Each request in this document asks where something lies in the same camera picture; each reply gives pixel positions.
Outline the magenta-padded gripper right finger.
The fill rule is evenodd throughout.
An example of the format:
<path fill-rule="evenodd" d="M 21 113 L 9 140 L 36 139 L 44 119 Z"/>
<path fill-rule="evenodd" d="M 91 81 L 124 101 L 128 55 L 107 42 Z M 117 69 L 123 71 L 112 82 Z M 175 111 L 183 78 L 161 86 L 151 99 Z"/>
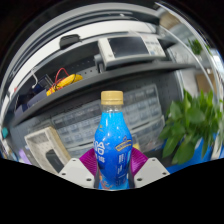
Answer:
<path fill-rule="evenodd" d="M 169 172 L 157 158 L 148 158 L 138 149 L 132 149 L 128 173 L 131 189 L 141 188 L 168 175 Z"/>

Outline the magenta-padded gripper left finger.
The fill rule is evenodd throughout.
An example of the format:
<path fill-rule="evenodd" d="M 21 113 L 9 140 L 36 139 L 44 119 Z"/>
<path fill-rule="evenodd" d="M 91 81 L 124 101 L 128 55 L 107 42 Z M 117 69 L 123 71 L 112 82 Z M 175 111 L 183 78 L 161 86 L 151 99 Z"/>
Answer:
<path fill-rule="evenodd" d="M 99 172 L 94 149 L 80 158 L 71 158 L 58 176 L 84 188 L 98 188 Z"/>

